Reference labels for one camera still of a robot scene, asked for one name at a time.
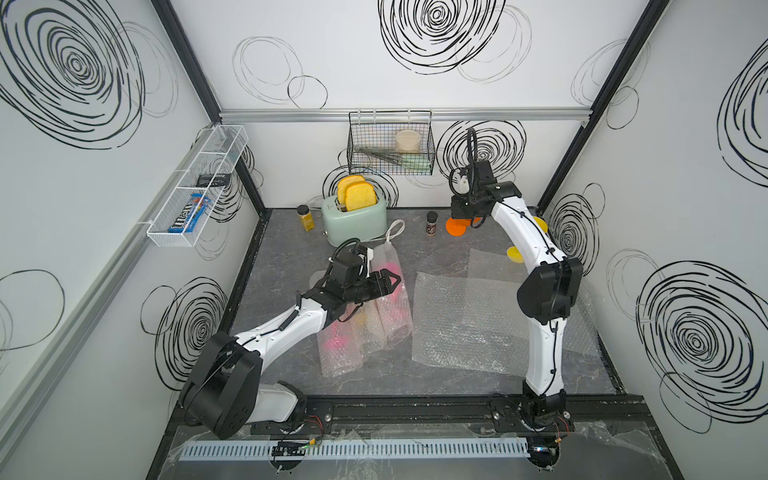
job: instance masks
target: white power cord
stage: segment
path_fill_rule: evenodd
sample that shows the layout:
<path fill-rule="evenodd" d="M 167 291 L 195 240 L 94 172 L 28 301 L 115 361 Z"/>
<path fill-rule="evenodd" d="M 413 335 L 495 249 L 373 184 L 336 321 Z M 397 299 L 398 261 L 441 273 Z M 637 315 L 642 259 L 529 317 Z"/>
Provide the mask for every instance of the white power cord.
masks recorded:
<path fill-rule="evenodd" d="M 395 233 L 392 233 L 392 229 L 395 228 L 395 225 L 399 225 L 400 230 L 397 230 Z M 386 240 L 387 243 L 391 243 L 390 240 L 400 235 L 405 229 L 406 229 L 406 222 L 404 220 L 397 219 L 393 221 L 391 225 L 389 225 L 388 229 L 386 229 L 386 233 L 384 234 L 384 237 L 372 238 L 371 240 L 364 240 L 363 243 L 376 242 L 378 240 Z"/>

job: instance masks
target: table surface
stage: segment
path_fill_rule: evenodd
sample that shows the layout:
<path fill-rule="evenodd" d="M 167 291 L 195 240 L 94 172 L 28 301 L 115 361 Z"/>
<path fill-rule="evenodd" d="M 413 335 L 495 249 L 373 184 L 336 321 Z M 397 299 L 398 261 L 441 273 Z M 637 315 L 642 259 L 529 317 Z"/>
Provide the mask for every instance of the table surface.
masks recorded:
<path fill-rule="evenodd" d="M 403 281 L 413 303 L 417 272 L 467 276 L 470 249 L 504 255 L 511 241 L 496 222 L 462 237 L 445 231 L 450 211 L 436 210 L 438 230 L 425 235 L 426 209 L 391 209 L 389 222 L 403 219 L 406 229 L 392 244 L 397 249 Z M 296 290 L 306 291 L 310 276 L 325 270 L 333 247 L 323 233 L 319 210 L 312 210 L 315 229 L 305 232 L 295 210 L 273 210 L 231 332 L 252 329 L 292 306 Z M 601 359 L 563 352 L 563 380 L 568 393 L 615 393 Z M 523 378 L 492 372 L 423 365 L 411 359 L 411 337 L 391 349 L 373 353 L 361 369 L 324 378 L 315 336 L 283 354 L 261 376 L 261 382 L 286 381 L 308 395 L 480 395 L 520 393 Z"/>

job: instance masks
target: white robotic arm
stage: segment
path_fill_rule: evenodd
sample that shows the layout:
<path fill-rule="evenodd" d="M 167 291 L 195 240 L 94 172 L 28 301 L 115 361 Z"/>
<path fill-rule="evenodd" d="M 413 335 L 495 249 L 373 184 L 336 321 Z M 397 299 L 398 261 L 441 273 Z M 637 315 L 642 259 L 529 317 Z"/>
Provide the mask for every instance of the white robotic arm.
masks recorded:
<path fill-rule="evenodd" d="M 565 254 L 541 231 L 522 197 L 507 197 L 493 207 L 496 222 L 509 235 L 525 261 L 528 273 L 543 263 L 565 260 Z M 563 389 L 560 368 L 567 320 L 558 317 L 541 324 L 528 318 L 530 348 L 525 380 L 536 395 L 557 395 Z"/>
<path fill-rule="evenodd" d="M 562 338 L 582 266 L 547 238 L 512 182 L 497 182 L 489 162 L 475 160 L 477 140 L 472 129 L 468 145 L 469 166 L 457 169 L 459 184 L 466 191 L 457 192 L 449 182 L 454 193 L 451 214 L 472 222 L 476 217 L 491 216 L 525 261 L 528 278 L 517 297 L 529 317 L 530 353 L 521 414 L 529 427 L 543 428 L 565 408 Z M 301 339 L 340 319 L 347 304 L 359 308 L 399 285 L 400 277 L 386 269 L 370 271 L 372 250 L 359 244 L 350 239 L 339 246 L 323 278 L 306 293 L 296 292 L 293 307 L 235 337 L 222 332 L 214 335 L 181 391 L 181 405 L 223 439 L 247 422 L 303 420 L 302 412 L 297 411 L 301 410 L 301 393 L 285 383 L 260 385 L 260 375 Z"/>

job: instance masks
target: orange disc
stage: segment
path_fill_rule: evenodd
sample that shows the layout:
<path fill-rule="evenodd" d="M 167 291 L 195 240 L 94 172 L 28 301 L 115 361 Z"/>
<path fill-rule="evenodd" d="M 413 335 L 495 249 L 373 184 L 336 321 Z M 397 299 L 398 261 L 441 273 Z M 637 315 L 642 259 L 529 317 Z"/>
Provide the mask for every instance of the orange disc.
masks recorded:
<path fill-rule="evenodd" d="M 460 237 L 464 235 L 469 226 L 469 220 L 456 220 L 455 218 L 449 218 L 445 222 L 445 231 L 453 235 L 454 237 Z"/>

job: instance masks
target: mint green toaster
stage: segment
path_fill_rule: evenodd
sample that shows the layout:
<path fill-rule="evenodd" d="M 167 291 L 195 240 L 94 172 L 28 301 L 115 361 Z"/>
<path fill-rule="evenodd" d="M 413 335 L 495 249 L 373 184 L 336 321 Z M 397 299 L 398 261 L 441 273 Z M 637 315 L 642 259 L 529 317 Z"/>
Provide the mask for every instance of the mint green toaster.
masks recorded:
<path fill-rule="evenodd" d="M 328 242 L 337 247 L 350 238 L 362 241 L 381 237 L 386 232 L 386 201 L 376 191 L 378 201 L 370 207 L 342 212 L 336 195 L 323 200 L 323 224 Z"/>

